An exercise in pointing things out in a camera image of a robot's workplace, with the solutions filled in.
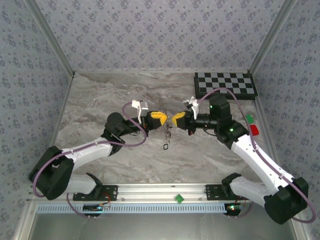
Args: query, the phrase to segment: small green object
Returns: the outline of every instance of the small green object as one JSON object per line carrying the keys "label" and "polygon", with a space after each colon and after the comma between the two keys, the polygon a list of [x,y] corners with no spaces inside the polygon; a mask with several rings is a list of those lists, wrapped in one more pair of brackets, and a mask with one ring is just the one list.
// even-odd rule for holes
{"label": "small green object", "polygon": [[178,202],[178,204],[185,200],[180,194],[178,194],[174,199]]}
{"label": "small green object", "polygon": [[253,124],[253,123],[254,123],[254,119],[252,118],[251,115],[247,115],[247,116],[245,116],[245,117],[246,117],[246,119],[247,119],[247,121],[248,121],[249,124]]}

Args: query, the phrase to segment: patterned wallpaper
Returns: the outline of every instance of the patterned wallpaper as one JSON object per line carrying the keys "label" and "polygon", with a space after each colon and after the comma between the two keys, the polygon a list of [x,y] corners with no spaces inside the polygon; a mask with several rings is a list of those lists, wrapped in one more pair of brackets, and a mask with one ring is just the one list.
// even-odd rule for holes
{"label": "patterned wallpaper", "polygon": [[309,183],[320,239],[320,2],[298,1],[255,75],[283,167]]}
{"label": "patterned wallpaper", "polygon": [[0,8],[0,240],[10,240],[70,79],[23,0]]}
{"label": "patterned wallpaper", "polygon": [[76,71],[246,70],[283,0],[37,0]]}

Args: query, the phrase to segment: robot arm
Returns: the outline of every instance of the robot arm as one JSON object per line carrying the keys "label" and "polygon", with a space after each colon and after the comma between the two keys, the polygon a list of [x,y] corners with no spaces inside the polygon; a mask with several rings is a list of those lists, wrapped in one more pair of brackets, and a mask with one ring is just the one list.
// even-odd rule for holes
{"label": "robot arm", "polygon": [[[138,117],[132,120],[143,128],[146,136],[150,130],[161,127],[167,120],[167,116],[162,112],[148,111],[145,102],[132,101],[132,106],[137,108],[138,112]],[[48,200],[56,199],[63,193],[97,194],[97,185],[101,185],[101,182],[95,176],[77,175],[73,174],[73,171],[93,160],[117,153],[125,144],[121,136],[139,131],[135,124],[125,120],[118,112],[108,116],[104,127],[103,134],[92,142],[64,149],[52,146],[45,151],[29,174],[29,180],[33,183],[40,169],[49,160],[61,155],[44,168],[36,182],[36,187]]]}
{"label": "robot arm", "polygon": [[212,129],[217,139],[245,160],[260,177],[264,185],[245,179],[233,173],[222,180],[222,189],[227,196],[242,196],[265,208],[277,223],[283,224],[307,207],[306,201],[282,177],[286,177],[308,197],[308,183],[295,179],[278,166],[258,145],[259,153],[277,169],[278,176],[255,152],[248,130],[232,119],[230,104],[224,96],[213,96],[209,100],[210,113],[199,113],[194,99],[184,102],[188,111],[172,117],[172,122],[193,135],[197,128]]}

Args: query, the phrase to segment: marble surface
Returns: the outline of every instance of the marble surface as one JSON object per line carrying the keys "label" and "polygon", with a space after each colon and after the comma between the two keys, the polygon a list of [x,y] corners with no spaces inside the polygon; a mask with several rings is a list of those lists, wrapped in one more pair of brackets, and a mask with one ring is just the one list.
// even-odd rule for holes
{"label": "marble surface", "polygon": [[[99,137],[108,115],[121,113],[130,100],[148,102],[152,111],[167,111],[169,117],[184,111],[183,101],[194,95],[194,73],[88,73],[76,74],[67,100],[56,145],[75,147]],[[240,101],[246,114],[256,118],[251,101]],[[233,118],[245,124],[234,101]],[[136,117],[134,108],[127,112]],[[209,103],[200,106],[209,112]],[[171,129],[168,150],[163,150],[164,130],[151,131],[138,147],[121,151],[83,165],[78,174],[93,173],[104,183],[218,183],[231,173],[260,182],[258,176],[235,153],[201,129],[193,136],[177,127]],[[143,135],[124,136],[126,143],[138,143]],[[264,148],[262,136],[256,137]]]}

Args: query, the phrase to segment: red block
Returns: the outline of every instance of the red block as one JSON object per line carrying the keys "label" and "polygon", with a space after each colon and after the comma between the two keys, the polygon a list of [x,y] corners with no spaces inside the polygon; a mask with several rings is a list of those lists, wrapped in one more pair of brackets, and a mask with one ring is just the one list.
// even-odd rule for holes
{"label": "red block", "polygon": [[255,124],[251,124],[250,128],[253,136],[259,135],[259,130]]}

